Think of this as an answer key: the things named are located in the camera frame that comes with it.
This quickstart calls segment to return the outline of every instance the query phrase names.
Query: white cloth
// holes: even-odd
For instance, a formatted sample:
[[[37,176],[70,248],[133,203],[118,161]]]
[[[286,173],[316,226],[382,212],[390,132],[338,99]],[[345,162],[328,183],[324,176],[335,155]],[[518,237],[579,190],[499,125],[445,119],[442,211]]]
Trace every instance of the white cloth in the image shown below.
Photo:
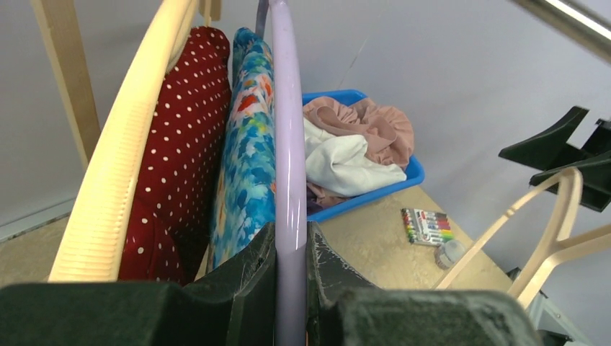
[[[384,166],[365,157],[361,135],[334,136],[303,118],[305,177],[339,196],[354,197],[406,179],[399,165]]]

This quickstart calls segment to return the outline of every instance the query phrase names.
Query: wall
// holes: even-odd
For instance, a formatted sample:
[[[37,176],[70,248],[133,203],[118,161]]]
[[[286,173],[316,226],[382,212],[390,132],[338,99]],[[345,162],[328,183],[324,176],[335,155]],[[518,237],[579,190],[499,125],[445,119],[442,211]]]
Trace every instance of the wall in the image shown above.
[[[75,2],[103,123],[158,2]],[[588,4],[611,17],[608,2]],[[225,1],[217,26],[229,35],[253,27],[256,7]],[[501,148],[573,105],[592,109],[572,138],[581,145],[611,106],[611,68],[510,1],[310,0],[292,9],[304,92],[357,88],[405,110],[427,169],[424,189],[472,237],[528,190],[534,172],[498,158]],[[81,173],[26,1],[0,0],[0,44],[13,47],[0,50],[1,225],[73,196]],[[487,246],[504,269],[525,263],[552,202],[536,200]],[[575,233],[610,215],[580,211]],[[610,257],[564,265],[544,287],[596,345],[608,344]]]
[[[256,0],[226,1],[219,27],[254,26]],[[611,18],[611,5],[588,5]],[[580,146],[611,109],[611,66],[502,0],[292,1],[304,92],[356,88],[407,112],[424,189],[472,237],[528,191],[533,169],[497,157],[573,105],[592,111]],[[534,200],[486,247],[504,269],[523,266],[554,195]],[[581,209],[574,233],[608,223]],[[544,291],[592,339],[605,339],[611,252],[559,267]]]

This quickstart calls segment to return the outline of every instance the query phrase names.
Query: red polka dot fabric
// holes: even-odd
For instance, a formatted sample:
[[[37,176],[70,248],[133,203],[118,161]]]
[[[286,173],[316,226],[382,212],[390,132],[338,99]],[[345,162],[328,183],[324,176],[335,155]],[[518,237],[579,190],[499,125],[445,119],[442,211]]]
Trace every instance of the red polka dot fabric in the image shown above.
[[[164,79],[125,239],[120,280],[192,282],[209,220],[231,100],[229,41],[196,27]]]

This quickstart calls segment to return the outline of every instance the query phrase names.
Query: small round container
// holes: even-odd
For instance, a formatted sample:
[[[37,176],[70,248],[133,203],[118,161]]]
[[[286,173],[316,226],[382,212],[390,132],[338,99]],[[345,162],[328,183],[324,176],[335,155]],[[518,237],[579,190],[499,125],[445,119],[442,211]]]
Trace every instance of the small round container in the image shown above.
[[[465,254],[465,246],[452,239],[435,249],[435,263],[443,270],[450,269]]]

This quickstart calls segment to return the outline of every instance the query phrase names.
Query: blue floral garment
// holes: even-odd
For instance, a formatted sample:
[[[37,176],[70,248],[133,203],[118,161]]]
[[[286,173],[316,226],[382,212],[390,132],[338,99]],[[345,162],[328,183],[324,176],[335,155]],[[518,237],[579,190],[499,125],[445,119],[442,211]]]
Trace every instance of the blue floral garment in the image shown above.
[[[265,223],[275,219],[273,83],[269,47],[251,30],[238,30],[208,270],[240,252]]]

